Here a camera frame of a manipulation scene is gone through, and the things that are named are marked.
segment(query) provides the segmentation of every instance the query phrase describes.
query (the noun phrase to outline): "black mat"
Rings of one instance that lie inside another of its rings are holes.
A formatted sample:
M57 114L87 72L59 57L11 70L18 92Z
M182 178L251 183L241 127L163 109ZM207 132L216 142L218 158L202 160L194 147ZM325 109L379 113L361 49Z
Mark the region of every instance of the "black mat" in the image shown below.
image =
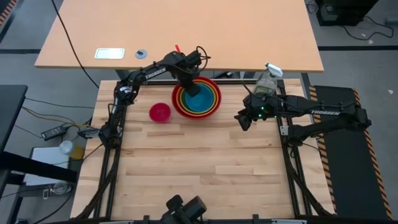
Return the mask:
M310 86L310 94L312 100L325 103L359 102L358 93L351 88ZM315 115L314 122L320 122L319 117L321 121L333 119L332 116ZM339 217L392 219L367 131L334 131L320 138L318 146Z

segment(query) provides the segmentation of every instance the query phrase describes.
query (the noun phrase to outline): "white spray nozzle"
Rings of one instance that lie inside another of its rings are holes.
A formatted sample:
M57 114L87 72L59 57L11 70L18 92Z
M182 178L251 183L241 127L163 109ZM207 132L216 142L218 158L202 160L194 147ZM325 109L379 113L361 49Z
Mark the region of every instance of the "white spray nozzle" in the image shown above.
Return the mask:
M284 72L278 66L275 66L271 63L266 63L266 67L269 69L272 75L277 77L282 77L282 75L284 75Z

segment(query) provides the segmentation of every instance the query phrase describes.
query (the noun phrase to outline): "spray bottle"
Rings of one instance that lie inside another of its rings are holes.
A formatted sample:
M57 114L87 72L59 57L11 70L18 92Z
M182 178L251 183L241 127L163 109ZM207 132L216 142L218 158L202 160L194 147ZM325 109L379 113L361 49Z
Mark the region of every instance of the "spray bottle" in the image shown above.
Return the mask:
M266 75L263 78L263 74L259 77L256 87L254 88L253 93L265 93L268 95L273 95L275 93L277 87L277 78L282 78L284 74L282 69L279 67L266 63Z

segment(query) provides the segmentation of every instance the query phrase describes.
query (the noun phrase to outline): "butcher block tabletop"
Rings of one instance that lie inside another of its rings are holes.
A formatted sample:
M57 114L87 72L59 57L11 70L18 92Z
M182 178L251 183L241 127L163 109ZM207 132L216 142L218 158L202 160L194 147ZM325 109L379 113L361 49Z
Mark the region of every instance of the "butcher block tabletop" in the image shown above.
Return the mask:
M284 81L288 95L303 96L300 80ZM115 84L101 82L94 127L101 127L108 119L107 106L113 102ZM293 218L276 120L252 123L248 131L242 131L233 118L243 109L242 100L248 94L242 85L219 85L222 102L218 111L201 121L189 120L172 106L173 87L142 86L135 103L127 109L111 219L142 220L150 215L158 220L167 211L166 201L176 194L185 203L198 195L207 206L204 219L248 219L253 214ZM159 102L172 108L170 123L150 120L149 108ZM311 123L309 116L293 122ZM305 143L317 146L315 139L308 138ZM100 144L98 138L90 139L85 154ZM299 147L299 151L308 188L333 212L319 152L308 146ZM84 209L98 188L103 155L101 147L85 159L71 217ZM300 191L297 195L303 213ZM107 199L103 197L101 215Z
M323 72L303 0L64 0L60 16L85 68L138 69L175 50L202 46L206 69ZM96 59L97 49L122 48L117 60ZM136 58L138 50L147 57ZM36 67L80 68L58 17Z

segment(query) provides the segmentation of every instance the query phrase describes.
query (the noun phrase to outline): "orange and black hazard tape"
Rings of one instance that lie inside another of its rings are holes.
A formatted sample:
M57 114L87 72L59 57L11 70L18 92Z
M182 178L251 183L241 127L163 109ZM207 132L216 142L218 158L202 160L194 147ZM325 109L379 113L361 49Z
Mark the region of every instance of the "orange and black hazard tape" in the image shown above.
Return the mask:
M310 85L309 89L310 89L310 99L313 101L318 101L317 89L315 89L315 87L313 85ZM313 121L315 123L321 122L321 116L319 114L313 114L312 117L313 117ZM331 202L333 204L333 208L335 209L335 213L337 213L335 196L333 195L333 187L331 185L331 179L330 179L328 154L326 152L326 145L325 145L325 139L323 138L323 134L318 135L317 143L318 143L318 148L319 148L319 152L320 152L320 156L321 156L323 172L325 173L326 182L328 183L328 187L329 187Z
M17 4L17 0L11 0L7 7L0 14L0 26L6 21L7 17L11 14L12 8Z
M355 101L357 102L357 104L361 104L361 102L359 101L359 95L357 90L353 89L354 91L354 95L355 95ZM379 165L377 164L377 160L376 160L376 155L373 151L373 145L372 145L372 141L371 141L371 137L369 135L368 130L364 131L364 134L366 136L366 141L368 142L368 148L369 148L369 153L371 155L371 159L373 162L373 168L374 168L374 173L376 174L377 177L377 183L379 184L379 190L381 193L381 197L384 201L384 206L386 208L386 213L387 216L392 220L392 213L391 213L391 209L390 206L388 204L388 199L387 199L387 195L386 195L386 191L384 190L384 186L383 186L383 181L381 179L381 174L380 174L380 170L379 170Z

